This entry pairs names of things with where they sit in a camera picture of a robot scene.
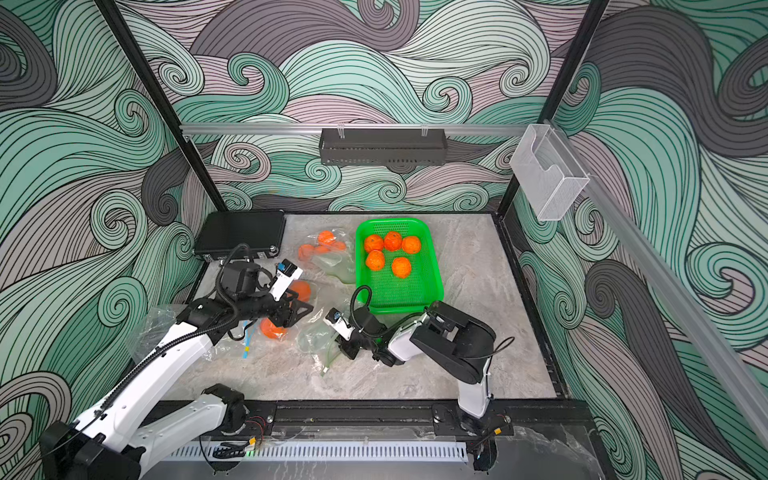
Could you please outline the orange taken out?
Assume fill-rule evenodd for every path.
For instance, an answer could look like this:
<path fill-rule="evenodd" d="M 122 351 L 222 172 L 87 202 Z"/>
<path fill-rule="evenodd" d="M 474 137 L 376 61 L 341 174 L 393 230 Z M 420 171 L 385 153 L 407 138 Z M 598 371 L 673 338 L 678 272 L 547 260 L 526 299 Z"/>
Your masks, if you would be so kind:
<path fill-rule="evenodd" d="M 365 265 L 371 271 L 380 271 L 386 266 L 386 257 L 381 250 L 371 250 L 366 257 Z"/>
<path fill-rule="evenodd" d="M 384 237 L 384 247 L 391 252 L 400 250 L 402 247 L 402 242 L 402 235 L 396 231 L 390 231 Z"/>
<path fill-rule="evenodd" d="M 408 258 L 397 257 L 391 263 L 392 273 L 400 279 L 406 279 L 412 273 L 412 265 Z"/>
<path fill-rule="evenodd" d="M 372 251 L 382 251 L 384 249 L 384 240 L 379 235 L 369 235 L 365 238 L 363 246 L 366 253 L 370 253 Z"/>
<path fill-rule="evenodd" d="M 406 254 L 414 255 L 421 251 L 422 243 L 417 236 L 408 236 L 402 239 L 401 249 Z"/>

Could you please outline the blue-zip clear bag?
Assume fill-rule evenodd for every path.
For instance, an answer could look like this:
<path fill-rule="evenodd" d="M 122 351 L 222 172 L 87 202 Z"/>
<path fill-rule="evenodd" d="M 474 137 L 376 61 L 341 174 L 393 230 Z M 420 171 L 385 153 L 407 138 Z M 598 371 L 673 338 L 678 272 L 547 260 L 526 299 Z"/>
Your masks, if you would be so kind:
<path fill-rule="evenodd" d="M 144 318 L 131 328 L 125 340 L 125 346 L 135 363 L 138 364 L 157 347 L 168 343 L 172 338 L 169 335 L 181 336 L 189 333 L 187 330 L 193 332 L 197 330 L 197 327 L 190 325 L 184 327 L 186 330 L 180 330 L 181 327 L 177 325 L 176 317 L 185 307 L 186 305 L 182 304 L 151 307 Z M 231 336 L 235 339 L 244 339 L 246 323 L 244 320 L 239 321 L 230 330 Z M 235 342 L 225 333 L 216 345 L 202 355 L 201 361 L 211 362 L 226 353 L 231 353 L 234 348 Z"/>

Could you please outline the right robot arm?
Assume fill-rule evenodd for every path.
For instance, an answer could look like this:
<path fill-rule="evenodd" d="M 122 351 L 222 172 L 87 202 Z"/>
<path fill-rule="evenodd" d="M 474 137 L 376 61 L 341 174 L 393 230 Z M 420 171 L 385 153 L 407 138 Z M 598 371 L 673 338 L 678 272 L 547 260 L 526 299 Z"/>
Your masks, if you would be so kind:
<path fill-rule="evenodd" d="M 341 352 L 353 360 L 366 350 L 389 367 L 428 357 L 458 381 L 459 425 L 477 435 L 493 398 L 489 386 L 492 359 L 514 339 L 496 345 L 496 333 L 489 325 L 442 301 L 387 326 L 372 313 L 371 300 L 371 287 L 363 285 L 353 292 L 347 314 L 332 308 L 325 315 L 324 323 L 336 332 Z"/>

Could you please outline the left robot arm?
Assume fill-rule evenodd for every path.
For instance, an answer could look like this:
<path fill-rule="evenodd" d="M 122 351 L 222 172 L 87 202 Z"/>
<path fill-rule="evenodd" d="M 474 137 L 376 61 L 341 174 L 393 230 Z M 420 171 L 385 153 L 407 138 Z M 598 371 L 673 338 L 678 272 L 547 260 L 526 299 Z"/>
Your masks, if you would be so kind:
<path fill-rule="evenodd" d="M 44 478 L 140 479 L 206 433 L 237 435 L 245 428 L 244 396 L 223 384 L 150 424 L 144 421 L 180 376 L 236 327 L 248 329 L 268 318 L 288 328 L 312 311 L 291 287 L 303 273 L 298 265 L 284 259 L 260 284 L 264 268 L 233 259 L 249 252 L 245 243 L 231 250 L 217 273 L 214 294 L 190 303 L 158 346 L 103 399 L 75 421 L 46 428 L 39 439 Z"/>

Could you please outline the green-zip clear bag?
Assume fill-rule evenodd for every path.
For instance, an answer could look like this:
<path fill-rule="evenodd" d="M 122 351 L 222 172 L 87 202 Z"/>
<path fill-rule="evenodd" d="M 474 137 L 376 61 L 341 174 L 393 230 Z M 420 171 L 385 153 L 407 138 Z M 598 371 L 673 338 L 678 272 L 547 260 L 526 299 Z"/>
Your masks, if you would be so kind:
<path fill-rule="evenodd" d="M 339 334 L 325 321 L 333 309 L 349 313 L 348 301 L 352 286 L 335 280 L 328 282 L 294 281 L 290 289 L 298 294 L 298 300 L 313 307 L 292 327 L 276 327 L 268 318 L 259 321 L 249 340 L 250 353 L 257 350 L 297 354 L 299 360 L 311 360 L 315 374 L 325 376 L 334 361 L 341 355 L 336 339 Z"/>

